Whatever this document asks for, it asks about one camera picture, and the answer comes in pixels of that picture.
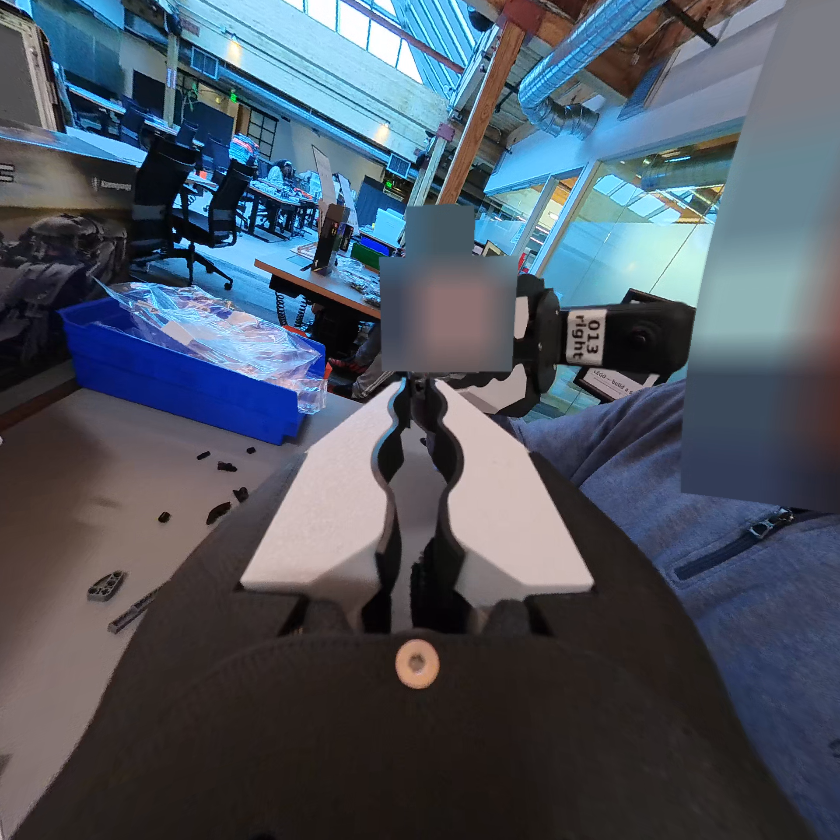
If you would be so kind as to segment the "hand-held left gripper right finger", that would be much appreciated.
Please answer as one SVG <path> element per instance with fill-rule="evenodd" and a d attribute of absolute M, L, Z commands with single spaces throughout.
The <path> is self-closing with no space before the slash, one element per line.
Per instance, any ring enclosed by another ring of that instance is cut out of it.
<path fill-rule="evenodd" d="M 433 381 L 442 412 L 426 437 L 445 485 L 434 536 L 413 566 L 414 626 L 460 634 L 500 602 L 591 592 L 549 471 L 449 384 Z"/>

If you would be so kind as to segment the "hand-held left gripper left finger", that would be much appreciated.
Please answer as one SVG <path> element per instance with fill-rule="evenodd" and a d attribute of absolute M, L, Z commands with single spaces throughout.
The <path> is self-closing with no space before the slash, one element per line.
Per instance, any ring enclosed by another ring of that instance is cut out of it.
<path fill-rule="evenodd" d="M 239 583 L 337 605 L 352 629 L 392 630 L 402 535 L 391 482 L 411 424 L 406 380 L 310 447 Z"/>

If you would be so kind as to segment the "scattered lego pieces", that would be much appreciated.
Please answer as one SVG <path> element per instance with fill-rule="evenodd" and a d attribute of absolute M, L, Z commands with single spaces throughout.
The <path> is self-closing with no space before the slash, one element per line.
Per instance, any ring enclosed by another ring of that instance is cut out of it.
<path fill-rule="evenodd" d="M 85 599 L 100 607 L 111 634 L 133 618 L 184 564 L 189 555 L 242 507 L 270 473 L 267 444 L 164 447 L 159 455 L 132 460 L 109 479 L 83 509 L 93 529 L 85 573 Z"/>

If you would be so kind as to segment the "framed tag sign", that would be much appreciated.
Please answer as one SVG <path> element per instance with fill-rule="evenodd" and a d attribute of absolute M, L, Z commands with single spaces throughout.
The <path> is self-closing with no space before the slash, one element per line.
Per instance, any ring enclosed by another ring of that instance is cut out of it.
<path fill-rule="evenodd" d="M 623 305 L 648 302 L 673 302 L 648 292 L 629 289 L 621 300 Z M 572 309 L 604 308 L 606 304 L 591 304 Z M 612 403 L 638 391 L 662 385 L 668 381 L 667 375 L 641 374 L 625 371 L 607 371 L 581 367 L 572 380 L 572 385 L 580 391 L 594 397 L 600 404 Z"/>

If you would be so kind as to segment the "blue plastic bin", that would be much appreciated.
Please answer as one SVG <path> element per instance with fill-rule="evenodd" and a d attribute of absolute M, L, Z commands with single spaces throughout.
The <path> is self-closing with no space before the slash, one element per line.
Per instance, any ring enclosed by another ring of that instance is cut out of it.
<path fill-rule="evenodd" d="M 141 338 L 115 300 L 84 302 L 59 315 L 81 387 L 268 444 L 298 435 L 304 414 L 294 391 L 197 359 L 174 342 Z"/>

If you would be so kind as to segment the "wooden desk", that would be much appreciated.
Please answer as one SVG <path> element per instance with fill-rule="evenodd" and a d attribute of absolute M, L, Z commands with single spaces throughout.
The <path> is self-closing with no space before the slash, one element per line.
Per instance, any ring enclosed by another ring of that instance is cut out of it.
<path fill-rule="evenodd" d="M 257 257 L 254 267 L 269 275 L 269 288 L 286 298 L 305 298 L 322 308 L 339 306 L 352 309 L 365 321 L 379 321 L 381 312 L 363 300 L 363 295 L 352 288 L 335 271 L 324 275 L 304 269 L 306 260 L 295 249 L 287 248 L 278 253 Z"/>

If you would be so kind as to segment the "clear plastic bag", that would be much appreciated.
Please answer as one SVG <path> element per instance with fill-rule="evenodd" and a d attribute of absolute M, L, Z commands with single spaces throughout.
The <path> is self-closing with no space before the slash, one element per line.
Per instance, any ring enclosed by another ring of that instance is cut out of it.
<path fill-rule="evenodd" d="M 123 332 L 196 362 L 197 383 L 226 406 L 273 417 L 326 406 L 323 352 L 287 328 L 196 287 L 98 285 L 128 317 Z"/>

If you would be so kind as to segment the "small black standing box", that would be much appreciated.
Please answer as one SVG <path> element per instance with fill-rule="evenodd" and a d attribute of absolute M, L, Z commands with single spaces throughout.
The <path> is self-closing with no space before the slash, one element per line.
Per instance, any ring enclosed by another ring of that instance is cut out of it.
<path fill-rule="evenodd" d="M 328 275 L 337 264 L 338 253 L 347 252 L 357 225 L 352 206 L 331 203 L 319 209 L 318 242 L 310 269 Z"/>

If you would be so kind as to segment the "person's grey-blue jacket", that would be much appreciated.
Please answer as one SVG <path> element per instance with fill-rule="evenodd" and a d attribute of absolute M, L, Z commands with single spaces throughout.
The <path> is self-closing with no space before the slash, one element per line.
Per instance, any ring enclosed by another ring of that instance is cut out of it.
<path fill-rule="evenodd" d="M 677 594 L 784 792 L 838 838 L 838 515 L 665 486 L 582 490 Z"/>

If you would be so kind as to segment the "black office chair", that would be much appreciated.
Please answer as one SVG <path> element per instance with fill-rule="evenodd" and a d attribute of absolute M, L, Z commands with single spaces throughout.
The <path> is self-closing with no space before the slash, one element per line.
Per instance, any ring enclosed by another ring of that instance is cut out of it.
<path fill-rule="evenodd" d="M 128 234 L 132 268 L 146 267 L 174 247 L 173 205 L 200 157 L 171 137 L 152 141 L 134 186 Z"/>
<path fill-rule="evenodd" d="M 195 263 L 205 267 L 208 274 L 218 274 L 224 278 L 224 288 L 230 291 L 234 280 L 215 264 L 196 252 L 197 245 L 210 249 L 232 247 L 237 243 L 237 210 L 246 190 L 256 174 L 256 158 L 246 163 L 231 161 L 220 185 L 217 186 L 206 214 L 200 214 L 189 208 L 186 188 L 181 191 L 182 205 L 171 210 L 173 239 L 186 239 L 187 248 L 174 248 L 173 257 L 183 257 L 188 269 L 188 286 L 194 282 Z"/>

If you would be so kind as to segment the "printed cardboard box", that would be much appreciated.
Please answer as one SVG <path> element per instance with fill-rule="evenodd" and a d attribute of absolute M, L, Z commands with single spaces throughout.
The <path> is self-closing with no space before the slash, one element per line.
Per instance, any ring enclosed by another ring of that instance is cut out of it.
<path fill-rule="evenodd" d="M 2 391 L 68 356 L 59 310 L 128 278 L 138 169 L 76 136 L 2 121 Z"/>

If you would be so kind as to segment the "wooden post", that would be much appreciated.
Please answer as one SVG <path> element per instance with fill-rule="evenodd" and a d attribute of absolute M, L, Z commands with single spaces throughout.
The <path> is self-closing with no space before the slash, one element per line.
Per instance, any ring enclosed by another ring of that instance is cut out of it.
<path fill-rule="evenodd" d="M 438 205 L 456 204 L 484 139 L 490 119 L 511 69 L 528 35 L 542 19 L 538 6 L 526 1 L 508 1 L 502 8 L 503 26 L 496 50 L 482 79 L 476 102 L 469 113 L 437 197 Z"/>

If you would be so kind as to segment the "silver ventilation duct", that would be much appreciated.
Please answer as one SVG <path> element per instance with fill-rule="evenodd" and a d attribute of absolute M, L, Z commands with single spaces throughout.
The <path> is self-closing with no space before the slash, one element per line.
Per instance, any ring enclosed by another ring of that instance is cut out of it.
<path fill-rule="evenodd" d="M 580 103 L 561 106 L 553 93 L 587 68 L 662 1 L 605 1 L 577 24 L 554 51 L 543 58 L 519 84 L 520 108 L 531 125 L 553 137 L 586 139 L 600 114 Z"/>

